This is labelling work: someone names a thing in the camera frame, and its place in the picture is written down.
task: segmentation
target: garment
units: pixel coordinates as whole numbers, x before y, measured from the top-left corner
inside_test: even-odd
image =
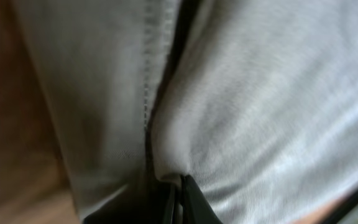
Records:
[[[150,164],[191,174],[223,223],[357,187],[358,1],[201,1],[161,93],[179,4],[16,1],[80,217],[147,203]]]

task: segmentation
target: cloth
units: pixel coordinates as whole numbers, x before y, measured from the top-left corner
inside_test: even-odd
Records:
[[[179,3],[16,1],[80,217],[147,203],[145,126],[156,178],[191,174],[223,223],[357,187],[358,1],[201,1],[153,108]]]

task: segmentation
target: wooden floor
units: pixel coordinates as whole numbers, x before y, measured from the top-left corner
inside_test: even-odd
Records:
[[[79,223],[58,152],[14,14],[0,1],[0,224]]]

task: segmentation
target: gray fabric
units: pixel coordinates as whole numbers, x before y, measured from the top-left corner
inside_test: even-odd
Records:
[[[82,217],[145,195],[171,7],[16,1]],[[223,223],[288,223],[358,186],[358,1],[203,1],[152,148],[156,177],[191,174]]]

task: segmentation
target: pants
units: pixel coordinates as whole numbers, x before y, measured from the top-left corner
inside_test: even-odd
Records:
[[[180,174],[223,223],[357,187],[358,1],[185,2],[15,0],[80,218]]]

